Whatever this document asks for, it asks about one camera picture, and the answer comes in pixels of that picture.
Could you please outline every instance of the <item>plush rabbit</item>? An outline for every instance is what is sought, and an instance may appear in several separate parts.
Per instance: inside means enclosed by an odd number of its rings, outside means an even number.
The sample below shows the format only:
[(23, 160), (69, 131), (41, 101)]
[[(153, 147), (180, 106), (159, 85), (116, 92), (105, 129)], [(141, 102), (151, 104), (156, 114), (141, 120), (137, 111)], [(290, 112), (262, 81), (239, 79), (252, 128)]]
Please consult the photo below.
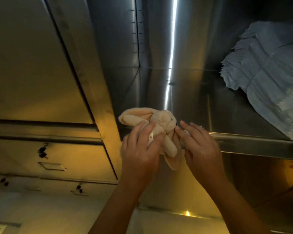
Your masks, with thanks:
[(128, 126), (136, 126), (141, 121), (145, 121), (144, 126), (146, 126), (149, 122), (155, 121), (156, 126), (150, 134), (148, 146), (155, 136), (165, 131), (166, 137), (162, 144), (165, 151), (165, 161), (172, 170), (178, 169), (184, 152), (181, 149), (179, 137), (174, 133), (176, 118), (170, 111), (159, 111), (152, 108), (131, 108), (125, 110), (118, 119), (122, 124)]

